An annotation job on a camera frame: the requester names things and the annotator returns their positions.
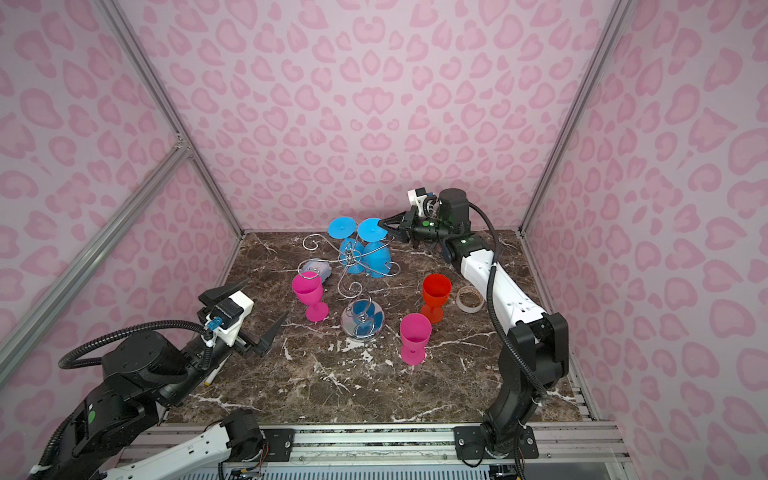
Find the red wine glass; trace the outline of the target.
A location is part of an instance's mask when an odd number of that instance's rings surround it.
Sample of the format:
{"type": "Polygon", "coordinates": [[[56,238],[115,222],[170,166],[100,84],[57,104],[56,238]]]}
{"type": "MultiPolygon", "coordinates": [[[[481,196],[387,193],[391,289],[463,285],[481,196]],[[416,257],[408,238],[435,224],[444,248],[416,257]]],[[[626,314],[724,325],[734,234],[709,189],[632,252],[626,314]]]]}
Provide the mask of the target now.
{"type": "Polygon", "coordinates": [[[420,313],[432,324],[439,323],[444,318],[443,306],[452,292],[450,279],[442,274],[430,274],[422,283],[422,298],[424,305],[420,313]]]}

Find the magenta wine glass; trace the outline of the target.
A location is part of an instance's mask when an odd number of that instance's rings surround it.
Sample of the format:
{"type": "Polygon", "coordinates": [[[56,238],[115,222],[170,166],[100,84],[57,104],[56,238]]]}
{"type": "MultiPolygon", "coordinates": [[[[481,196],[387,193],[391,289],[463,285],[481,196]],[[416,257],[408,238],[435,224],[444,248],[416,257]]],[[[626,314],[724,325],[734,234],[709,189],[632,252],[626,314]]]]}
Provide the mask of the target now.
{"type": "Polygon", "coordinates": [[[324,321],[329,315],[329,307],[322,301],[323,283],[317,272],[297,274],[291,283],[297,299],[305,305],[305,317],[312,323],[324,321]]]}
{"type": "Polygon", "coordinates": [[[426,345],[431,333],[432,324],[422,314],[412,313],[402,319],[400,323],[401,358],[407,365],[416,366],[424,362],[426,345]]]}

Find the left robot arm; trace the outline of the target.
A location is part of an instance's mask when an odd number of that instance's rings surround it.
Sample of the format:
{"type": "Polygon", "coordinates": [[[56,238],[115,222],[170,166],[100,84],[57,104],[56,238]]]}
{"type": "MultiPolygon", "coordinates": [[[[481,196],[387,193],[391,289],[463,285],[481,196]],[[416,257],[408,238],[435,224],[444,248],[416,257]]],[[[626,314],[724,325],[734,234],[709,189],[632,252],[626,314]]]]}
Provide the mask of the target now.
{"type": "Polygon", "coordinates": [[[243,332],[254,302],[242,283],[209,289],[196,321],[164,319],[125,327],[64,354],[62,370],[98,367],[102,382],[57,426],[32,479],[104,479],[102,465],[157,425],[232,354],[263,357],[286,318],[259,339],[243,332]]]}

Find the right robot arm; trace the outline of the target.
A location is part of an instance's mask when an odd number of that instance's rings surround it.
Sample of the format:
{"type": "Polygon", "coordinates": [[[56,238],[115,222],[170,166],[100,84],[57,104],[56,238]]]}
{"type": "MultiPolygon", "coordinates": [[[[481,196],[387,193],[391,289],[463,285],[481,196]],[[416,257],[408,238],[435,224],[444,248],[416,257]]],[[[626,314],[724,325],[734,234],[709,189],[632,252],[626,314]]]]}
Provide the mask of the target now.
{"type": "Polygon", "coordinates": [[[458,458],[471,467],[485,459],[514,461],[517,470],[538,456],[530,419],[570,368],[569,327],[559,313],[539,306],[505,271],[502,245],[489,216],[465,191],[408,193],[408,210],[379,220],[395,240],[436,244],[444,260],[485,300],[502,350],[499,393],[486,410],[474,440],[457,438],[458,458]]]}

